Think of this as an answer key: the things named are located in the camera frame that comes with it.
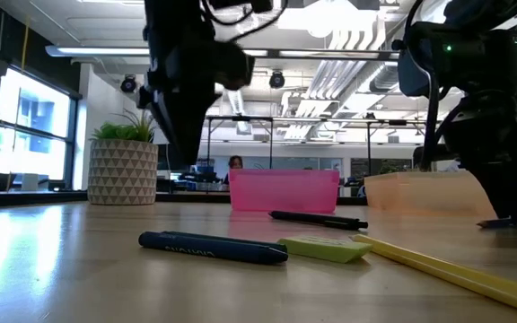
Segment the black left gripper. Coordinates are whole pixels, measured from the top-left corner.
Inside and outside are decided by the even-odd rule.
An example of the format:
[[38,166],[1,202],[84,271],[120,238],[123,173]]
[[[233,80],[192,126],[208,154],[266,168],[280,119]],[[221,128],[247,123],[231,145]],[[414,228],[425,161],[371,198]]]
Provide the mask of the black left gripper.
[[232,41],[215,38],[200,0],[145,0],[143,36],[150,65],[138,106],[153,116],[183,164],[198,157],[206,112],[215,86],[237,91],[250,84],[255,58]]

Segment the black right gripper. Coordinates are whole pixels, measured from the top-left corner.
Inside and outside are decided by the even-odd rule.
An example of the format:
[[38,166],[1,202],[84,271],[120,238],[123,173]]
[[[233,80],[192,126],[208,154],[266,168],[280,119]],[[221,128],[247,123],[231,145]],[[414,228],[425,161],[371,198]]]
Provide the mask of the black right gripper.
[[517,223],[517,97],[465,96],[442,122],[442,158],[458,160],[500,220]]

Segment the yellow pencil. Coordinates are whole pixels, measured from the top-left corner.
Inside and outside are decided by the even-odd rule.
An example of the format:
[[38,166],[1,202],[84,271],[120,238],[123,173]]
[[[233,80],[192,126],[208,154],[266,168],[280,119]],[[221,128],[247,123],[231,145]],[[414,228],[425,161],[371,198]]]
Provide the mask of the yellow pencil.
[[372,252],[410,266],[426,274],[435,276],[448,283],[458,285],[469,291],[499,301],[517,309],[517,282],[490,275],[476,269],[457,265],[439,258],[427,256],[410,249],[404,249],[387,242],[357,234],[350,239],[372,245]]

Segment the dark green crayon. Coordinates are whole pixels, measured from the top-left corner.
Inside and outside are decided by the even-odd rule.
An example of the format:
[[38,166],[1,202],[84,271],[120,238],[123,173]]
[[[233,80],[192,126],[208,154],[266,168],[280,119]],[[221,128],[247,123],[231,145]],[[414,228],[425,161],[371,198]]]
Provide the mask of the dark green crayon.
[[222,236],[195,234],[195,233],[187,233],[187,232],[180,232],[180,231],[165,231],[165,233],[175,235],[175,236],[180,236],[180,237],[217,240],[217,241],[223,241],[223,242],[249,243],[249,244],[255,244],[255,245],[261,245],[264,247],[269,247],[272,249],[277,249],[282,252],[287,251],[287,247],[285,245],[279,244],[279,243],[273,243],[273,242],[265,242],[265,241],[257,241],[257,240],[242,240],[242,239],[228,238],[228,237],[222,237]]

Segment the navy blue crayon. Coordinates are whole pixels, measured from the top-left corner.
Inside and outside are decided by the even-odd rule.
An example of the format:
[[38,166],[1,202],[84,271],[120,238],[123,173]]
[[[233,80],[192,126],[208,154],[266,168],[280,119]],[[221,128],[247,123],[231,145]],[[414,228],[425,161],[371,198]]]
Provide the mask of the navy blue crayon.
[[287,251],[282,252],[261,245],[180,237],[166,234],[165,231],[145,231],[139,235],[138,243],[147,249],[261,265],[281,264],[288,259]]

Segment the black pen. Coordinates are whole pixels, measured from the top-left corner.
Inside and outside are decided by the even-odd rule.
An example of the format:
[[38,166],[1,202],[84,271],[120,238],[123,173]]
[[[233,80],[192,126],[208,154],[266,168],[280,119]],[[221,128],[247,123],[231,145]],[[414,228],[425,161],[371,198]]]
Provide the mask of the black pen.
[[273,219],[288,222],[309,223],[329,228],[359,231],[367,229],[368,223],[355,218],[345,218],[332,215],[305,214],[286,211],[272,211],[268,213]]

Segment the lime green eraser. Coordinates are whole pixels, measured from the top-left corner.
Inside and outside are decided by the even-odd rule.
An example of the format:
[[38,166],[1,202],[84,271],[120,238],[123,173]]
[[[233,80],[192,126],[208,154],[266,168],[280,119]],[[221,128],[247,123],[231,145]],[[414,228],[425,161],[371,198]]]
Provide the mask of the lime green eraser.
[[287,252],[291,255],[340,264],[351,263],[372,250],[372,245],[364,242],[332,240],[314,236],[282,238],[278,243],[286,246]]

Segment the seated person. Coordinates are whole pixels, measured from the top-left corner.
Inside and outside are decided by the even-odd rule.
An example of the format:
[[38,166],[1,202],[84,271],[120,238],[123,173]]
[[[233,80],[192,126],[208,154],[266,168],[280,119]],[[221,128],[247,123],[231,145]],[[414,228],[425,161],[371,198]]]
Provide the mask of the seated person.
[[[239,155],[233,155],[230,157],[228,161],[229,170],[237,170],[243,168],[243,161],[242,158]],[[230,172],[227,171],[226,176],[223,180],[223,183],[228,185],[229,184],[229,174]]]

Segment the potted plant triangle-patterned pot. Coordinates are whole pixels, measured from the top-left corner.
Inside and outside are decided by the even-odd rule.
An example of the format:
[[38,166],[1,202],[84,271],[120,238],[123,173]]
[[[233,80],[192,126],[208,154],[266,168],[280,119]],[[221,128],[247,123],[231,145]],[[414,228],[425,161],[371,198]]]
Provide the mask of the potted plant triangle-patterned pot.
[[127,122],[106,122],[91,138],[88,201],[94,205],[151,205],[156,198],[159,147],[154,118],[146,110],[120,114]]

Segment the orange translucent plastic bin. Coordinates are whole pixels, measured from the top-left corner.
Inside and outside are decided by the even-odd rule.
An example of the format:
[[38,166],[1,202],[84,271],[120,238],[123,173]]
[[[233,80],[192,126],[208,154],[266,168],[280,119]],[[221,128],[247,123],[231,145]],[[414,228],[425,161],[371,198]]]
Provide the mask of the orange translucent plastic bin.
[[485,190],[466,170],[393,172],[364,179],[368,206],[397,214],[494,217]]

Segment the pink translucent plastic bin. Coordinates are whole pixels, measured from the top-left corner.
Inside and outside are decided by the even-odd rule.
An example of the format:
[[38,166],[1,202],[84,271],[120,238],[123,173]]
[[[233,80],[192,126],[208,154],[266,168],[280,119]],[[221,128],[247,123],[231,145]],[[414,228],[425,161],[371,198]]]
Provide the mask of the pink translucent plastic bin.
[[235,211],[290,211],[332,214],[337,205],[336,170],[229,171],[232,209]]

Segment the large window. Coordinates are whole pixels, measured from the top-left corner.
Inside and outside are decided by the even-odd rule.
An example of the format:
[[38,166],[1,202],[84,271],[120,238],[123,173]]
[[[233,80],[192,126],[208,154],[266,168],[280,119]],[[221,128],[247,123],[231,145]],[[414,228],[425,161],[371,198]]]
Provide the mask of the large window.
[[65,181],[71,174],[77,101],[15,68],[0,76],[0,173],[4,188],[24,174]]

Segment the white ceiling unit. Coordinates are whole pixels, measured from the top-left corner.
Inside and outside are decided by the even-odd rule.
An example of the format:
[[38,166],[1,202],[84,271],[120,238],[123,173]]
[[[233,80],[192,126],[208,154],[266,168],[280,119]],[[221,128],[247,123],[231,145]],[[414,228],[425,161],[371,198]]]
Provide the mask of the white ceiling unit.
[[384,22],[388,10],[381,0],[297,0],[276,27],[307,31],[317,39],[330,36],[329,49],[351,50],[370,44],[376,24]]

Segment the black background rig frame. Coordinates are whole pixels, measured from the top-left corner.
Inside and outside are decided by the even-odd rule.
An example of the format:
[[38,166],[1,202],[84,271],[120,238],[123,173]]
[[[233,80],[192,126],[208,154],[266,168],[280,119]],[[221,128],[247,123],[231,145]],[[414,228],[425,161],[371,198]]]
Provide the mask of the black background rig frame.
[[368,161],[368,174],[372,175],[372,134],[371,133],[371,125],[378,124],[381,126],[389,126],[389,127],[405,127],[405,126],[413,126],[416,129],[420,130],[419,125],[426,126],[425,120],[407,120],[407,119],[369,119],[363,118],[362,122],[366,124],[366,149],[367,149],[367,161]]
[[[269,135],[269,168],[273,169],[273,132],[274,132],[274,118],[272,117],[260,117],[260,116],[243,116],[243,115],[232,115],[232,116],[207,116],[207,138],[206,138],[206,164],[210,166],[210,153],[211,153],[211,137],[212,133],[215,131],[216,127],[213,127],[213,121],[219,120],[219,127],[225,120],[230,120],[232,122],[259,122],[262,125],[268,135]],[[266,128],[262,123],[268,122],[270,124],[270,128]]]

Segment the black overhead light rail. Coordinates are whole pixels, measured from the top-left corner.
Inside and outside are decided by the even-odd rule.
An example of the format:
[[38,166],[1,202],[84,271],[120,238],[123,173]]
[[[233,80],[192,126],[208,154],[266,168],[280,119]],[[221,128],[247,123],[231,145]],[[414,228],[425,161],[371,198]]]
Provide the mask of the black overhead light rail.
[[[148,58],[149,48],[109,48],[109,47],[63,47],[46,46],[51,57],[71,58]],[[332,50],[332,49],[288,49],[288,48],[247,48],[235,49],[235,53],[260,59],[299,60],[356,60],[356,61],[397,61],[398,51],[388,50]]]

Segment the black aluminium rig frame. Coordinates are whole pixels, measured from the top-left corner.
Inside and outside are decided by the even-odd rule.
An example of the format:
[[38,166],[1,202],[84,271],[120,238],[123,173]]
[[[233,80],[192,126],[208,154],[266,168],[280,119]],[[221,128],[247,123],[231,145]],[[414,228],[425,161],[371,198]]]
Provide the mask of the black aluminium rig frame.
[[[12,191],[0,192],[0,206],[35,205],[86,201],[87,191]],[[260,193],[256,196],[241,192],[187,192],[185,194],[157,193],[157,202],[182,203],[226,203],[233,204],[236,211],[289,211],[312,214],[333,214],[338,205],[365,205],[387,212],[402,212],[410,214],[465,214],[475,216],[497,217],[498,213],[492,207],[485,195],[478,193],[471,197],[400,197],[380,195],[371,200],[364,197],[308,197],[293,196],[289,193],[269,196]]]

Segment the silver ventilation duct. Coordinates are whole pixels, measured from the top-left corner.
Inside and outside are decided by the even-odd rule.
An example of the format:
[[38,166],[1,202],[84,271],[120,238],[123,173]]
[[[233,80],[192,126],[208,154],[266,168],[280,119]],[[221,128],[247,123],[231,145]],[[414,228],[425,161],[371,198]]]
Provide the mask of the silver ventilation duct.
[[[381,20],[384,21],[384,31],[376,35],[375,48],[379,51],[391,51],[392,42],[401,39],[407,13],[386,12]],[[360,71],[359,92],[384,94],[399,91],[398,59],[393,61],[368,61]]]

